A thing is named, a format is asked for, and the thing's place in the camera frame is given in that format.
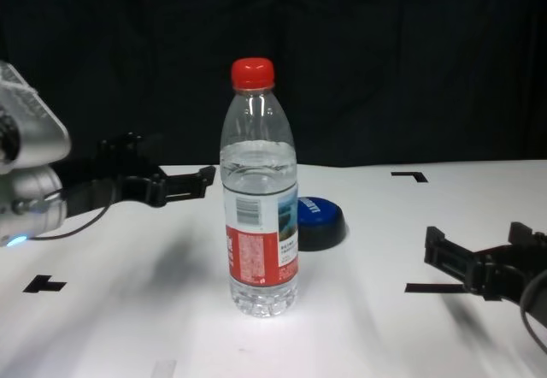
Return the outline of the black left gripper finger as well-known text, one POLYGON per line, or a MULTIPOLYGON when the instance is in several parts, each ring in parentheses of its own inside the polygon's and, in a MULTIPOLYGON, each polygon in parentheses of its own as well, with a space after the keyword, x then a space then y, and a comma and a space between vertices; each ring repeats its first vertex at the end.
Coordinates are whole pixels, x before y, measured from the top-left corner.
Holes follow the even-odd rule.
POLYGON ((161 134, 124 133, 98 143, 97 156, 102 158, 129 160, 142 159, 161 162, 165 147, 161 134))
POLYGON ((207 166, 192 174, 156 174, 151 181, 149 206, 163 207, 172 202, 204 198, 208 187, 213 185, 215 173, 214 166, 207 166))

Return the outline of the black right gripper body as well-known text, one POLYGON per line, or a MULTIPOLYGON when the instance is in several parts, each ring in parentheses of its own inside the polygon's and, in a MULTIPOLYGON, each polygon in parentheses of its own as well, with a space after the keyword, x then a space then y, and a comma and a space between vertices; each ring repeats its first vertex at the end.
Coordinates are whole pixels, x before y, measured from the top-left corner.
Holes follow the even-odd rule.
POLYGON ((525 288, 546 270, 546 248, 503 245, 476 253, 473 292, 487 301, 521 301, 525 288))

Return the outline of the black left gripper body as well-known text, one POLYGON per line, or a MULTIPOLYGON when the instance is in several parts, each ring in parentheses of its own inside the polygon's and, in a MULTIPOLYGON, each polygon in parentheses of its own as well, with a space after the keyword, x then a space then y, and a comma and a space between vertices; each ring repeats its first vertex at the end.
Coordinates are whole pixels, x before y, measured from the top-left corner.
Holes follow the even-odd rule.
POLYGON ((69 216, 125 201, 165 205, 165 174, 146 160, 68 160, 57 162, 55 173, 67 196, 69 216))

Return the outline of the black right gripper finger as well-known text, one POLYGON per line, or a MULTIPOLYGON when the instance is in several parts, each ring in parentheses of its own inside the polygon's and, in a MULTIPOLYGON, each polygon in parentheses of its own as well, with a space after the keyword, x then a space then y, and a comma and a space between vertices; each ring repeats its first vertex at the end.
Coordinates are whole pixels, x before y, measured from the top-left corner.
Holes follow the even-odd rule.
POLYGON ((517 221, 510 224, 508 242, 523 250, 545 250, 546 234, 534 232, 530 227, 517 221))
POLYGON ((470 251, 449 241, 438 228, 428 227, 424 263, 457 280, 456 284, 433 285, 433 292, 485 296, 483 251, 470 251))

